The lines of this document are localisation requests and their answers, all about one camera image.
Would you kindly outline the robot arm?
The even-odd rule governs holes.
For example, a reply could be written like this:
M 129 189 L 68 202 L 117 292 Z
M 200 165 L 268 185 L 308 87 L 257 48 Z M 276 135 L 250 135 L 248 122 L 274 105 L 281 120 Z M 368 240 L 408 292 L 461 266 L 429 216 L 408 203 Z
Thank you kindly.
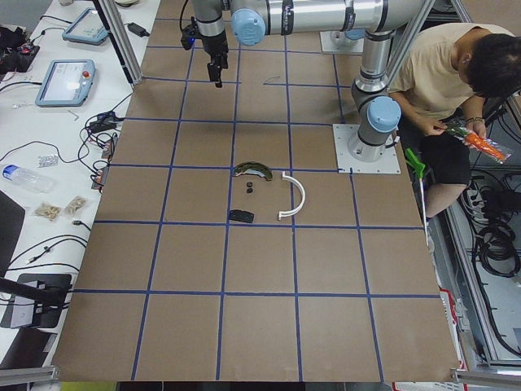
M 348 151 L 372 163 L 388 147 L 388 138 L 401 118 L 398 103 L 387 96 L 389 81 L 401 65 L 410 40 L 428 11 L 424 1 L 194 1 L 194 17 L 182 28 L 181 44 L 189 50 L 195 40 L 210 56 L 210 81 L 221 86 L 228 67 L 228 45 L 222 12 L 231 14 L 236 40 L 254 46 L 264 37 L 293 33 L 328 33 L 332 45 L 361 47 L 361 67 L 352 84 L 352 97 L 361 124 L 348 140 Z

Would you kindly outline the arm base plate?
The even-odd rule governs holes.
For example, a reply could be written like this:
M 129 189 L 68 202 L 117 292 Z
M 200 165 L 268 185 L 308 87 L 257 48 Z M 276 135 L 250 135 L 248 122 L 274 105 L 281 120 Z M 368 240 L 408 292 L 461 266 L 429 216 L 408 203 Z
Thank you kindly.
M 322 51 L 329 54 L 362 55 L 364 29 L 320 32 Z
M 390 133 L 380 146 L 358 138 L 359 125 L 333 124 L 337 171 L 340 174 L 400 174 L 395 139 Z

